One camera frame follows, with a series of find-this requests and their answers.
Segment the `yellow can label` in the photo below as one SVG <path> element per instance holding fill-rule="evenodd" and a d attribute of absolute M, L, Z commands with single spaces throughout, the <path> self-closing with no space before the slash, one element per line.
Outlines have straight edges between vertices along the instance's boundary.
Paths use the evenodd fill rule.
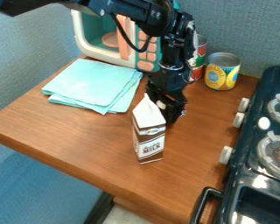
<path fill-rule="evenodd" d="M 222 68 L 210 64 L 206 68 L 206 85 L 210 88 L 219 89 L 226 81 L 226 75 Z"/>
<path fill-rule="evenodd" d="M 235 86 L 235 82 L 238 79 L 240 71 L 240 66 L 235 67 L 227 76 L 227 87 L 233 88 Z"/>

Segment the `black stove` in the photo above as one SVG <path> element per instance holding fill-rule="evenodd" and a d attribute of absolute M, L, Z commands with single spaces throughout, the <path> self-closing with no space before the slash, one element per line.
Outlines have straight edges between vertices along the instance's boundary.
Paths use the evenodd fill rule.
<path fill-rule="evenodd" d="M 224 191 L 206 187 L 192 211 L 199 223 L 211 197 L 220 201 L 213 223 L 280 224 L 280 66 L 267 69 L 252 99 L 242 99 L 234 149 L 224 147 Z"/>

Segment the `blue wall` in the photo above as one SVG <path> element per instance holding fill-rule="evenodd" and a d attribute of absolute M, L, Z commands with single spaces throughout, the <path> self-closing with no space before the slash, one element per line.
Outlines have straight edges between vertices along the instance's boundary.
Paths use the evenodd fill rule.
<path fill-rule="evenodd" d="M 66 7 L 0 14 L 0 109 L 80 54 Z"/>
<path fill-rule="evenodd" d="M 280 0 L 178 0 L 208 39 L 208 52 L 241 58 L 242 72 L 260 76 L 280 65 Z"/>
<path fill-rule="evenodd" d="M 0 109 L 80 54 L 67 8 L 0 14 Z M 101 193 L 0 144 L 0 224 L 82 224 Z"/>

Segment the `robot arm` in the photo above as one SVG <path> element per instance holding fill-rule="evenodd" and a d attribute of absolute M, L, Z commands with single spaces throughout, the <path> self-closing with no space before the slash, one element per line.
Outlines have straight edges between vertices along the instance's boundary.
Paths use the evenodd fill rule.
<path fill-rule="evenodd" d="M 172 26 L 173 8 L 169 1 L 153 0 L 0 0 L 0 11 L 17 16 L 47 4 L 60 3 L 72 10 L 103 16 L 120 14 L 131 18 L 149 36 L 160 37 Z"/>
<path fill-rule="evenodd" d="M 172 0 L 0 0 L 0 12 L 16 16 L 53 3 L 87 14 L 111 15 L 123 38 L 137 52 L 146 51 L 151 37 L 161 37 L 160 69 L 149 74 L 146 90 L 167 124 L 175 123 L 185 114 L 187 100 L 182 91 L 189 83 L 189 61 L 193 61 L 197 49 L 191 15 L 173 9 Z M 131 18 L 149 36 L 141 49 L 132 44 L 117 21 L 117 14 Z"/>

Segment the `chocolate milk carton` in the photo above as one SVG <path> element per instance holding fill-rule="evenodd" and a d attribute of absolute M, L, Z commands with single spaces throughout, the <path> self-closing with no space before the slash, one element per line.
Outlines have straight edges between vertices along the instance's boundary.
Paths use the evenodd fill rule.
<path fill-rule="evenodd" d="M 133 141 L 140 164 L 163 158 L 166 121 L 147 94 L 133 110 Z"/>

